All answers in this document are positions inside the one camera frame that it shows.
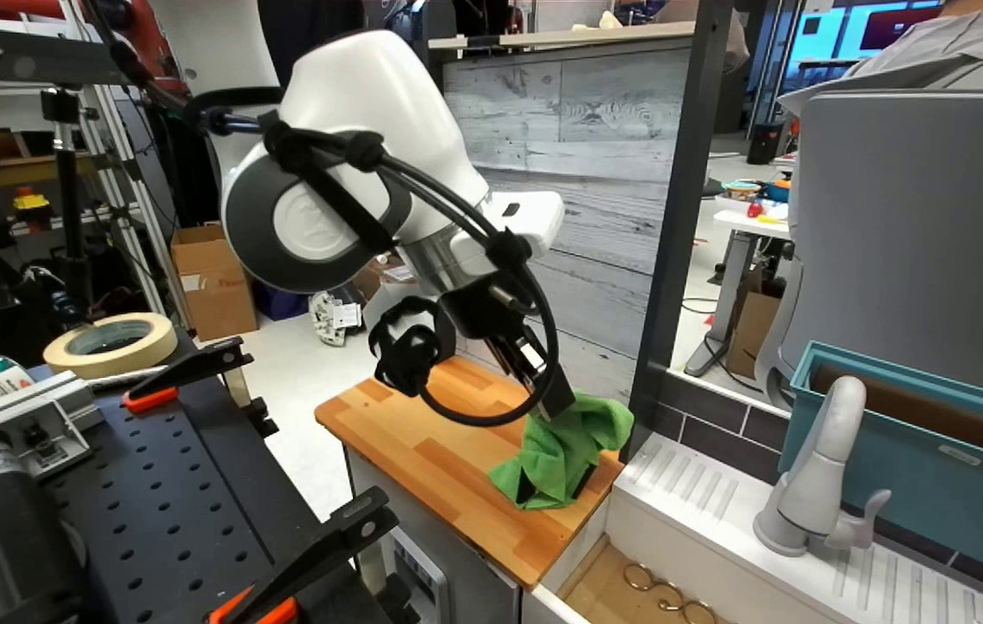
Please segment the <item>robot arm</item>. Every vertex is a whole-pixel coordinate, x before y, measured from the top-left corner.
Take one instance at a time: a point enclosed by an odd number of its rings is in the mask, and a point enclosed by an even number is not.
[[[155,92],[139,76],[134,82]],[[403,40],[366,31],[310,51],[259,127],[264,140],[231,167],[222,201],[226,238],[250,273],[280,289],[321,291],[394,248],[459,331],[486,341],[531,396],[486,418],[442,406],[425,388],[436,361],[428,328],[401,336],[374,328],[389,346],[378,353],[377,378],[469,426],[530,411],[554,418],[571,406],[550,304],[525,264],[550,248],[563,202],[550,192],[489,192]],[[542,320],[544,347],[527,315]],[[395,362],[404,356],[415,361]]]

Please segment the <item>wooden cutting board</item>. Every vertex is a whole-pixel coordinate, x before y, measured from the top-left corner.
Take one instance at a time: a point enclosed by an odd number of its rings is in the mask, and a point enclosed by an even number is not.
[[[433,368],[429,391],[444,406],[474,415],[500,414],[526,398],[514,380],[460,358]],[[322,403],[314,415],[523,588],[542,580],[622,470],[617,454],[605,452],[574,505],[519,510],[487,473],[518,453],[522,419],[494,429],[460,426],[423,400],[370,379]]]

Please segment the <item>pegboard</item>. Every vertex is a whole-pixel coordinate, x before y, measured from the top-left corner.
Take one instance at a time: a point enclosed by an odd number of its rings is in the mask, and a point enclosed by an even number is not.
[[[201,617],[272,569],[178,404],[103,412],[84,432],[92,457],[42,483],[87,543],[103,611],[118,624]]]

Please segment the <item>white floor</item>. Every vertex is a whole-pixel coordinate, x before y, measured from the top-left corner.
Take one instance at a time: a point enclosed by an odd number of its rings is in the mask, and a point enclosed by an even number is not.
[[[749,166],[742,157],[711,159],[710,173],[722,181],[738,178],[769,180],[772,166]],[[718,299],[719,287],[706,283],[714,265],[722,262],[730,230],[713,222],[714,202],[703,202],[696,236],[705,238],[693,250],[685,296]],[[710,302],[689,302],[689,307],[713,309]],[[708,330],[706,315],[683,311],[677,328],[673,368],[680,370]],[[322,520],[348,502],[350,489],[342,444],[314,421],[315,407],[345,388],[372,376],[376,359],[368,351],[368,337],[349,337],[345,347],[322,344],[309,316],[284,321],[262,320],[262,327],[242,335],[246,353],[255,359],[245,367],[253,396],[263,396],[280,433],[267,439],[269,449],[292,482]],[[758,398],[726,378],[721,368],[703,375],[703,382]]]

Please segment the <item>black frame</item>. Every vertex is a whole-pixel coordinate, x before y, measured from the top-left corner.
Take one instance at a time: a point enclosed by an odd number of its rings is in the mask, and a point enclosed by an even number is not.
[[[641,449],[649,434],[657,430],[655,423],[661,417],[658,396],[673,359],[680,304],[688,282],[733,8],[733,0],[701,0],[696,15],[661,240],[650,282],[634,385],[630,388],[635,427],[630,442],[622,448],[622,461],[628,461]]]

